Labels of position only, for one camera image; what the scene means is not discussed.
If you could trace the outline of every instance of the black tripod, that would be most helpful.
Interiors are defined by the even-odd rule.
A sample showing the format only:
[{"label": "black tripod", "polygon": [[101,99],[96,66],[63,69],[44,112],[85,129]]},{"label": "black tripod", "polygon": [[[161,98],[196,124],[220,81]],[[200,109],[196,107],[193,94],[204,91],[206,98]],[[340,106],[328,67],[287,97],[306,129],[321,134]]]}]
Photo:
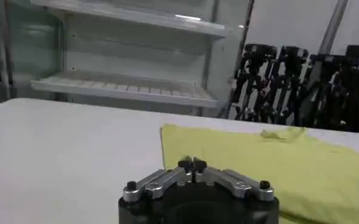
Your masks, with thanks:
[{"label": "black tripod", "polygon": [[310,96],[315,93],[315,96],[304,118],[305,125],[317,128],[345,125],[342,120],[343,110],[347,107],[344,98],[349,95],[349,91],[344,86],[349,84],[350,61],[343,55],[311,55],[311,63],[317,61],[322,63],[321,74],[306,94]]},{"label": "black tripod", "polygon": [[[265,92],[262,91],[262,89],[267,87],[269,84],[269,73],[276,55],[277,48],[274,46],[264,44],[247,44],[245,46],[240,69],[235,76],[236,89],[232,94],[231,103],[238,103],[245,83],[247,83],[247,87],[244,93],[243,106],[241,108],[236,107],[236,112],[238,112],[238,114],[235,120],[259,120],[258,115],[260,114],[260,106],[265,100]],[[262,78],[262,76],[259,75],[259,72],[264,63],[267,63],[267,67]],[[250,109],[248,104],[254,89],[258,91],[258,97],[254,108]]]},{"label": "black tripod", "polygon": [[[271,71],[270,91],[266,95],[266,102],[261,109],[263,122],[270,119],[275,124],[285,124],[291,113],[294,113],[294,124],[300,126],[298,99],[299,88],[305,84],[300,81],[302,65],[307,61],[308,51],[295,46],[284,46]],[[281,64],[285,65],[285,75],[279,74]],[[282,89],[277,103],[277,109],[273,104],[277,95],[277,90]],[[288,98],[287,110],[282,111],[285,97],[291,90]]]}]

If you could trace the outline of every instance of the camera tripod head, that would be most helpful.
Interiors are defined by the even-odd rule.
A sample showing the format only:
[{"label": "camera tripod head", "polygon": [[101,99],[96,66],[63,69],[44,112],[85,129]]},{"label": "camera tripod head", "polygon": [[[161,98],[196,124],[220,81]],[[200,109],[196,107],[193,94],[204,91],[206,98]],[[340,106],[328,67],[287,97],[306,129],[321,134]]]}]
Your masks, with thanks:
[{"label": "camera tripod head", "polygon": [[308,51],[295,46],[284,46],[280,53],[280,62],[285,64],[285,74],[291,76],[300,76],[302,64],[307,62]]},{"label": "camera tripod head", "polygon": [[265,44],[247,44],[243,57],[249,62],[250,74],[258,74],[265,62],[272,62],[277,56],[277,48]]}]

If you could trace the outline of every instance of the white wall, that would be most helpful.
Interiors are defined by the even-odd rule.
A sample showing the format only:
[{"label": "white wall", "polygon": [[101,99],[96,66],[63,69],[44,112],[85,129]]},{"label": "white wall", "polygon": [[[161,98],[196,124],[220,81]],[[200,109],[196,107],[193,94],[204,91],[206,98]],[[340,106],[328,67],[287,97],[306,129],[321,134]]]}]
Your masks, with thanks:
[{"label": "white wall", "polygon": [[348,45],[359,45],[359,0],[350,0],[333,42],[332,53],[344,55]]},{"label": "white wall", "polygon": [[246,42],[297,46],[317,54],[337,2],[256,0]]}]

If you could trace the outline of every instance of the tripod leg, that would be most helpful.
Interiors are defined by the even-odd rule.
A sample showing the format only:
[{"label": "tripod leg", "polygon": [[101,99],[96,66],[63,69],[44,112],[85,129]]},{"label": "tripod leg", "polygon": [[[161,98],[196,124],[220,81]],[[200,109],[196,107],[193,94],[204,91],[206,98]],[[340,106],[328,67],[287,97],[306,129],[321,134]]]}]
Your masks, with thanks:
[{"label": "tripod leg", "polygon": [[281,92],[281,94],[279,96],[279,100],[278,100],[277,114],[276,114],[276,117],[275,117],[275,124],[280,123],[282,107],[283,107],[283,103],[285,102],[285,97],[286,97],[286,94],[288,92],[289,84],[290,84],[289,78],[285,77],[285,83],[284,83],[284,86],[282,88],[282,92]]}]

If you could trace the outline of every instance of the metal bracket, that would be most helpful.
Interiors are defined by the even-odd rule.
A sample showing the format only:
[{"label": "metal bracket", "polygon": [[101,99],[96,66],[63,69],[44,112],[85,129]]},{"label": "metal bracket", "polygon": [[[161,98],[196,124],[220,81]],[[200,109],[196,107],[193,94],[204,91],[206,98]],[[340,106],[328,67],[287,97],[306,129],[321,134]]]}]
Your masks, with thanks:
[{"label": "metal bracket", "polygon": [[173,184],[184,186],[186,183],[205,183],[213,186],[218,183],[229,190],[236,198],[246,198],[248,193],[253,194],[260,201],[273,201],[274,189],[268,181],[260,183],[232,170],[220,171],[208,167],[205,161],[194,158],[179,162],[174,170],[158,170],[139,182],[130,181],[123,190],[123,199],[126,202],[136,202],[145,193],[152,199],[163,197],[165,190]]},{"label": "metal bracket", "polygon": [[207,185],[218,183],[231,191],[232,195],[238,198],[244,198],[246,193],[251,190],[251,186],[247,183],[213,167],[206,168],[202,173],[196,172],[196,182],[205,182]]},{"label": "metal bracket", "polygon": [[137,183],[128,182],[123,190],[123,199],[126,202],[136,202],[143,193],[149,193],[152,199],[160,198],[174,183],[183,186],[186,182],[191,182],[192,176],[192,172],[187,172],[182,167],[172,171],[158,170]]},{"label": "metal bracket", "polygon": [[224,170],[223,173],[230,175],[231,177],[237,178],[242,182],[251,186],[251,193],[256,196],[256,198],[260,201],[273,201],[274,199],[274,188],[270,186],[268,181],[255,181],[247,176],[244,176],[240,173],[237,173],[233,170]]}]

